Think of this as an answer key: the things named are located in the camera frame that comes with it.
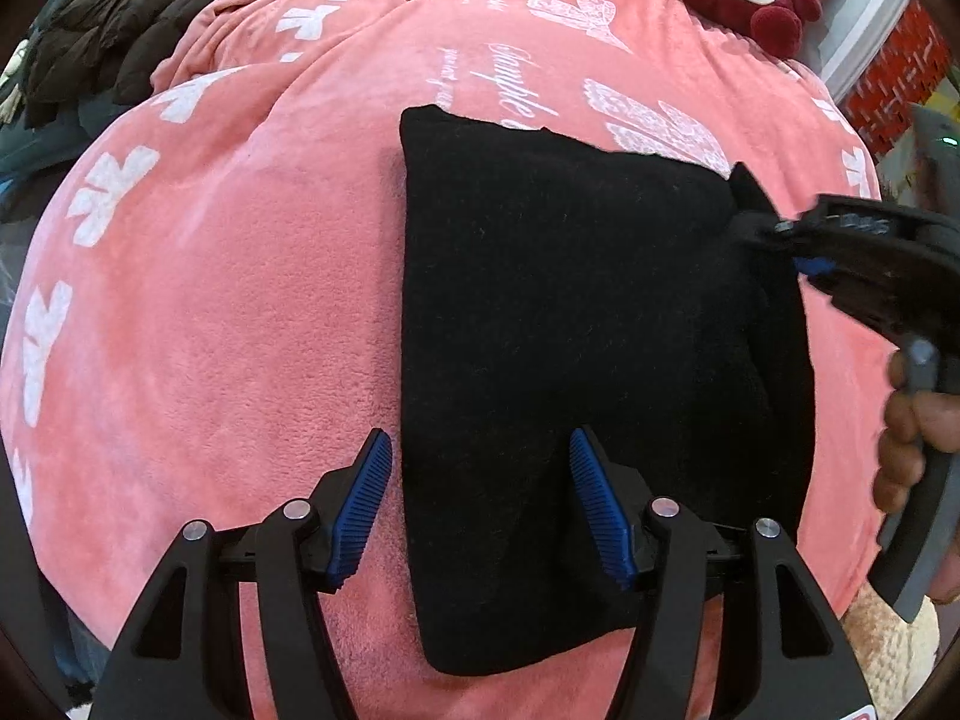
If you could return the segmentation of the person's right hand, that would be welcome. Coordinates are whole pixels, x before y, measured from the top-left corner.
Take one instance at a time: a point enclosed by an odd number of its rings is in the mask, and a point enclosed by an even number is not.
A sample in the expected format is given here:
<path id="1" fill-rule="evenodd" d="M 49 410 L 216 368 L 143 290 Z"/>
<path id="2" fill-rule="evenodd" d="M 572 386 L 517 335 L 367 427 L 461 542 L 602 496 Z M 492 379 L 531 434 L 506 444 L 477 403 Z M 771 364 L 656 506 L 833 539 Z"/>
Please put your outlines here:
<path id="1" fill-rule="evenodd" d="M 901 353 L 890 358 L 887 376 L 893 392 L 885 403 L 872 497 L 880 512 L 892 515 L 907 505 L 911 489 L 926 470 L 923 442 L 944 454 L 957 454 L 960 408 L 957 395 L 908 394 L 907 363 Z"/>

